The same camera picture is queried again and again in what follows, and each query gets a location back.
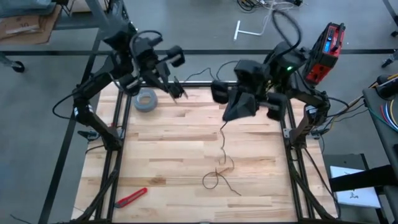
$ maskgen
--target desk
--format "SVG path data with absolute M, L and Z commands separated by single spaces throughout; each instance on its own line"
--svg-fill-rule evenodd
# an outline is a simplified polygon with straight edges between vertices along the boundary
M 142 187 L 148 187 L 148 193 L 115 209 L 113 222 L 297 221 L 280 124 L 267 118 L 266 109 L 259 110 L 256 117 L 230 122 L 223 130 L 225 151 L 235 162 L 235 170 L 224 176 L 240 197 L 221 179 L 213 190 L 201 183 L 206 173 L 219 167 L 219 128 L 225 105 L 214 103 L 208 88 L 187 88 L 189 98 L 178 99 L 178 104 L 168 94 L 156 93 L 159 104 L 154 111 L 140 113 L 131 108 L 116 200 Z M 113 84 L 101 92 L 97 114 L 105 123 L 112 122 L 117 94 Z M 293 101 L 292 106 L 300 121 L 303 103 Z M 326 179 L 318 141 L 309 139 L 307 145 Z M 80 210 L 99 191 L 105 154 L 103 148 L 87 154 L 72 218 L 81 215 Z M 335 216 L 333 199 L 308 157 L 303 159 L 312 192 Z M 300 201 L 305 209 L 302 194 Z
M 384 105 L 386 101 L 379 97 L 376 90 L 363 90 L 363 96 L 368 108 L 376 114 L 380 114 L 380 105 Z M 395 110 L 398 110 L 397 105 L 393 106 Z M 394 145 L 398 144 L 398 134 L 374 116 L 371 117 L 390 164 L 357 174 L 333 178 L 330 179 L 330 184 L 334 192 L 363 187 L 386 186 L 384 191 L 389 199 L 394 217 L 398 220 L 398 201 L 397 198 L 394 198 L 398 195 L 398 187 L 396 187 L 398 185 L 398 151 L 394 150 Z

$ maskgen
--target gray floor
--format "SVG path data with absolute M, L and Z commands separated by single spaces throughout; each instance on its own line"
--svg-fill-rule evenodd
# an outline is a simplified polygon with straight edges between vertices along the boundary
M 398 40 L 389 36 L 397 29 L 381 0 L 317 1 L 307 0 L 308 6 L 290 13 L 299 21 L 303 30 L 302 45 L 311 47 L 330 21 L 344 22 L 347 26 L 345 49 L 398 48 Z M 265 11 L 244 14 L 232 0 L 153 0 L 126 1 L 133 23 L 139 29 L 156 29 L 163 33 L 164 43 L 159 49 L 175 44 L 185 49 L 272 49 L 281 41 L 270 25 L 262 37 L 239 35 L 233 42 L 236 21 L 241 28 L 257 31 Z M 288 25 L 281 22 L 287 34 L 295 37 Z M 1 46 L 0 50 L 88 50 L 95 38 L 96 29 L 68 30 L 53 33 L 50 43 L 38 46 Z M 101 49 L 108 49 L 104 44 Z M 217 55 L 187 56 L 185 65 L 172 69 L 181 80 L 192 73 L 218 67 L 229 60 L 250 58 L 262 60 L 265 55 Z M 374 79 L 383 73 L 398 71 L 398 62 L 380 68 L 387 55 L 343 55 L 336 67 L 318 86 L 330 96 L 350 101 L 361 94 Z M 36 223 L 49 187 L 67 121 L 56 118 L 52 106 L 70 93 L 79 83 L 88 57 L 13 57 L 25 63 L 27 71 L 20 75 L 1 67 L 0 117 L 0 223 L 19 223 L 19 218 Z M 98 57 L 98 69 L 104 57 Z M 233 65 L 225 67 L 220 77 L 235 80 Z M 207 74 L 192 80 L 209 80 Z M 332 104 L 332 112 L 341 108 Z M 68 101 L 58 112 L 68 115 L 72 103 Z M 325 154 L 365 153 L 371 167 L 387 164 L 381 152 L 381 143 L 367 113 L 337 123 L 325 135 Z M 67 164 L 63 171 L 50 222 L 67 221 L 72 213 L 86 141 L 74 136 Z M 374 212 L 344 207 L 345 220 L 375 222 Z

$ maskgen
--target red power supply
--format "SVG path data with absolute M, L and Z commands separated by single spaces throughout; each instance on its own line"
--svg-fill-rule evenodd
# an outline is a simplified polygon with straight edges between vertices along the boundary
M 319 36 L 303 70 L 307 82 L 312 85 L 319 84 L 335 66 L 341 52 L 345 28 L 343 23 L 329 23 Z

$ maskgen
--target box cutter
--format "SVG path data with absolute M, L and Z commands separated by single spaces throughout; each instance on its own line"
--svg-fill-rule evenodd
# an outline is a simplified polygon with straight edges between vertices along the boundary
M 122 198 L 121 200 L 117 201 L 114 206 L 116 208 L 123 208 L 124 206 L 130 204 L 131 202 L 135 201 L 135 199 L 143 196 L 145 193 L 148 192 L 148 189 L 144 187 L 143 189 L 134 192 L 132 195 Z

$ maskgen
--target wooden table surface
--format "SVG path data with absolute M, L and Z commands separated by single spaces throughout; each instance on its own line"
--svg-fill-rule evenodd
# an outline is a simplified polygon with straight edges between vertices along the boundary
M 178 104 L 169 95 L 156 93 L 159 103 L 154 111 L 140 113 L 131 106 L 116 200 L 142 187 L 147 187 L 148 193 L 124 208 L 115 209 L 114 222 L 297 220 L 280 124 L 267 118 L 266 108 L 260 109 L 256 117 L 228 123 L 223 130 L 224 149 L 235 163 L 235 169 L 223 175 L 242 195 L 239 196 L 230 191 L 221 178 L 215 189 L 202 186 L 203 176 L 215 167 L 220 171 L 231 166 L 229 160 L 225 166 L 218 163 L 223 157 L 219 129 L 223 125 L 225 105 L 214 103 L 208 88 L 187 89 L 189 99 L 178 99 Z M 117 94 L 113 84 L 101 92 L 97 114 L 108 124 L 112 122 Z M 292 100 L 292 106 L 299 122 L 303 103 Z M 101 144 L 96 141 L 89 147 Z M 308 139 L 307 145 L 327 179 L 318 141 Z M 80 210 L 84 210 L 99 191 L 105 155 L 103 148 L 86 155 L 72 218 L 81 215 Z M 311 191 L 335 216 L 333 199 L 304 152 L 303 157 Z M 213 176 L 205 183 L 211 186 L 215 181 Z M 303 197 L 301 203 L 307 214 Z

